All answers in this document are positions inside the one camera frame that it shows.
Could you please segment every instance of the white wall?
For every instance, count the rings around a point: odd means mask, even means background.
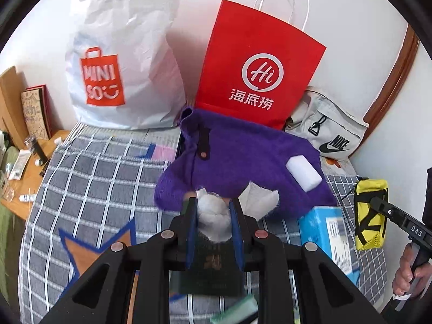
[[[187,92],[198,86],[205,50],[221,0],[181,0],[168,40],[177,57]],[[251,6],[254,0],[233,0]],[[64,74],[64,54],[75,26],[70,0],[41,0],[14,32],[0,54],[0,72],[16,65],[28,85],[47,84],[55,123],[75,123]],[[305,0],[294,24],[301,25]],[[310,0],[305,31],[328,47],[312,80],[340,104],[362,116],[378,94],[405,34],[406,23],[387,0]],[[286,0],[268,0],[265,10],[285,18]]]
[[[427,169],[432,167],[432,60],[423,45],[396,101],[372,135],[351,158],[362,176],[386,179],[389,202],[421,220]],[[384,302],[392,295],[391,281],[408,243],[407,234],[388,224],[384,243],[387,280]]]

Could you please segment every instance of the barcode label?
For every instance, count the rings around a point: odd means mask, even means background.
[[[337,226],[338,226],[337,228],[339,231],[339,235],[340,236],[346,236],[345,222],[344,222],[343,218],[337,220]]]
[[[345,222],[342,217],[329,217],[326,218],[326,223],[330,239],[331,258],[345,274],[350,274],[353,272],[353,266]]]

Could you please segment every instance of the purple sweater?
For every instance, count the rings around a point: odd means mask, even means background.
[[[337,205],[319,153],[306,139],[202,109],[186,109],[182,118],[185,151],[159,178],[155,202],[161,209],[180,211],[184,194],[202,187],[222,197],[238,197],[250,181],[279,191],[275,212],[285,218],[300,217],[316,205]],[[197,155],[199,127],[210,129],[208,160]],[[307,193],[285,167],[290,157],[300,154],[323,178]]]

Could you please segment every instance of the green object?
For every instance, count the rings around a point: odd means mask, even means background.
[[[253,295],[249,295],[230,307],[225,312],[213,316],[212,324],[237,324],[258,312],[258,303]]]
[[[19,150],[13,146],[7,149],[0,166],[3,172],[6,163],[15,163],[18,153]],[[24,228],[24,221],[0,203],[0,292],[17,314],[18,262]]]
[[[3,173],[6,173],[7,163],[12,163],[13,165],[16,162],[16,159],[18,158],[18,154],[19,154],[19,150],[14,146],[11,146],[7,149],[0,166],[0,170],[3,171]]]

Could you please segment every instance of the wooden desk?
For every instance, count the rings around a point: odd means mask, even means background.
[[[60,130],[57,133],[53,135],[53,137],[50,140],[38,140],[39,144],[42,147],[42,150],[44,150],[44,153],[48,158],[51,158],[54,150],[55,150],[55,144],[54,140],[58,137],[61,137],[63,140],[66,139],[66,136],[68,136],[69,131],[67,130]],[[29,159],[29,162],[27,163],[27,166],[25,167],[25,170],[22,174],[21,180],[9,180],[9,186],[11,186],[15,193],[13,200],[11,202],[7,202],[4,199],[2,199],[1,203],[8,209],[10,209],[14,214],[19,216],[20,218],[26,220],[29,217],[30,209],[32,207],[32,203],[28,202],[20,202],[19,196],[20,195],[27,195],[29,193],[37,193],[39,190],[39,187],[42,183],[42,177],[39,175],[40,171],[42,170],[42,167],[38,167],[35,165],[36,159],[39,157],[37,155],[31,156]]]

